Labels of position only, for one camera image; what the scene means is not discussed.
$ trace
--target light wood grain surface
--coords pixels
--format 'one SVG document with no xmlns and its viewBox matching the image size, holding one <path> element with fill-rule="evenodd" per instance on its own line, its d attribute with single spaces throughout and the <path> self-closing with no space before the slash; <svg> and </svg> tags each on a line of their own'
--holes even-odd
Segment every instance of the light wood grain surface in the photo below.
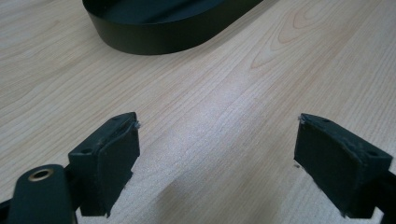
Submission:
<svg viewBox="0 0 396 224">
<path fill-rule="evenodd" d="M 293 150 L 305 112 L 396 156 L 396 1 L 264 0 L 203 45 L 162 56 L 104 44 L 78 0 L 0 1 L 0 74 L 0 201 L 21 174 L 66 165 L 107 119 L 135 111 L 134 176 L 109 219 L 80 223 L 382 216 L 343 219 Z"/>
</svg>

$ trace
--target black plastic rim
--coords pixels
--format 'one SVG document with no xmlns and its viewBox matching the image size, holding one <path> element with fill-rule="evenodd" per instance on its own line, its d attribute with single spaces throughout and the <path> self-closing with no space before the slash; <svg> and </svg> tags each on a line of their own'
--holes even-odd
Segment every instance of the black plastic rim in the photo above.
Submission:
<svg viewBox="0 0 396 224">
<path fill-rule="evenodd" d="M 156 55 L 206 42 L 261 1 L 83 0 L 83 4 L 110 47 Z"/>
</svg>

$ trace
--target black clamp jaw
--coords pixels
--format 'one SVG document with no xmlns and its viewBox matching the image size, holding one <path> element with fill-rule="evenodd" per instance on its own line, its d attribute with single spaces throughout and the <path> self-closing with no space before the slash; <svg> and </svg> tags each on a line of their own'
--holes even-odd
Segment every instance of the black clamp jaw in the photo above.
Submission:
<svg viewBox="0 0 396 224">
<path fill-rule="evenodd" d="M 396 176 L 392 157 L 338 124 L 302 114 L 294 159 L 312 176 L 343 216 L 396 223 Z"/>
<path fill-rule="evenodd" d="M 22 175 L 11 200 L 0 203 L 0 224 L 77 223 L 110 216 L 140 155 L 136 113 L 108 120 L 73 149 L 70 163 L 44 165 Z"/>
</svg>

